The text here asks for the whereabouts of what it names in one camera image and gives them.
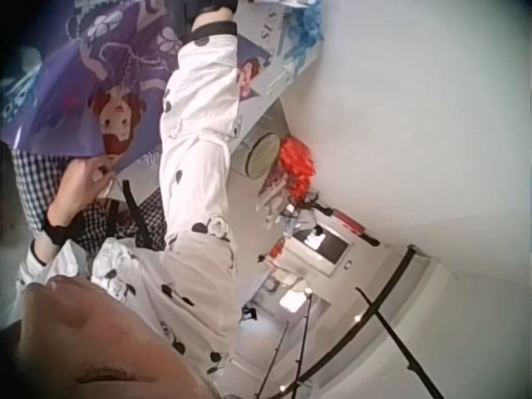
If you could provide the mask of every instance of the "black and white gingham cloth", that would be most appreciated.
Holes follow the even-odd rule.
[[[61,177],[73,158],[12,150],[12,159],[22,208],[32,234],[37,235],[41,231],[44,214],[59,189]],[[153,249],[156,251],[164,249],[166,222],[160,190],[154,192],[140,204],[139,210],[150,231]],[[85,228],[77,243],[87,251],[88,258],[93,259],[106,240],[106,207],[100,202],[94,201],[83,210],[83,219],[85,220]],[[118,239],[135,237],[137,246],[143,244],[132,218],[116,224],[116,237]]]

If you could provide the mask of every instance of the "blue ribbon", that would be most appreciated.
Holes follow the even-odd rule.
[[[308,52],[325,40],[322,34],[322,0],[317,0],[309,7],[294,8],[288,22],[288,37],[293,47],[284,55],[284,59],[298,60],[297,75],[305,65]]]

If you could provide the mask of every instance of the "black pole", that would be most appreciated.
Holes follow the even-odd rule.
[[[304,372],[301,378],[299,378],[299,382],[305,382],[314,374],[319,372],[322,368],[325,367],[327,363],[331,361],[331,359],[333,359],[342,349],[346,347],[346,345],[348,345],[358,335],[358,333],[367,324],[367,322],[369,322],[369,319],[373,316],[373,314],[375,314],[375,312],[381,307],[382,303],[386,300],[386,298],[388,298],[388,295],[390,295],[392,290],[395,288],[395,286],[401,279],[401,276],[408,268],[408,265],[414,259],[416,253],[417,247],[415,245],[408,245],[408,250],[405,253],[405,256],[403,256],[401,262],[399,263],[399,266],[397,266],[396,271],[393,272],[393,275],[387,281],[382,291],[378,294],[377,299],[375,299],[375,302],[373,302],[373,305],[370,306],[362,315],[360,322],[355,323],[355,325],[353,325],[351,329],[346,332],[346,334],[340,339],[340,341],[336,342],[334,347],[332,347],[329,352],[325,353],[306,372]],[[280,399],[281,397],[285,397],[290,392],[292,392],[296,386],[297,384],[294,381],[283,392],[277,392],[269,399]]]
[[[281,336],[281,339],[279,340],[279,345],[275,348],[275,354],[273,355],[272,361],[269,363],[269,367],[268,367],[268,370],[266,371],[266,375],[264,376],[263,383],[261,384],[259,391],[255,393],[255,396],[257,397],[257,399],[259,399],[260,395],[263,393],[264,387],[266,386],[266,382],[268,381],[268,378],[269,378],[269,373],[272,372],[273,365],[275,364],[275,359],[277,359],[279,349],[281,349],[281,345],[283,344],[283,341],[284,341],[284,336],[286,335],[286,332],[288,331],[288,325],[289,325],[289,322],[286,322],[286,324],[284,325],[283,335]]]
[[[305,329],[303,330],[303,340],[301,341],[301,352],[299,353],[299,360],[298,360],[298,370],[296,372],[296,379],[295,383],[297,384],[296,387],[293,389],[292,392],[292,399],[296,399],[296,395],[298,394],[299,389],[299,376],[301,375],[301,368],[303,366],[303,355],[305,353],[305,342],[307,341],[307,331],[308,331],[308,320],[310,319],[310,308],[313,305],[313,295],[308,295],[308,308],[307,308],[307,316],[305,316]]]
[[[364,297],[369,306],[373,305],[370,298],[368,298],[367,295],[359,287],[356,287],[355,289]],[[419,364],[414,355],[412,355],[412,353],[408,350],[408,348],[406,347],[404,342],[399,338],[396,332],[393,331],[392,326],[386,321],[386,319],[381,315],[378,310],[375,312],[375,316],[377,316],[379,322],[381,322],[384,329],[387,331],[388,334],[390,334],[390,337],[392,338],[393,342],[396,343],[397,347],[399,347],[399,350],[406,358],[406,361],[408,362],[408,370],[413,371],[419,377],[421,383],[425,386],[427,391],[434,399],[443,399],[443,395],[441,395],[436,385],[434,385],[434,382],[432,382],[432,380],[426,374],[425,370],[423,370],[421,364]]]

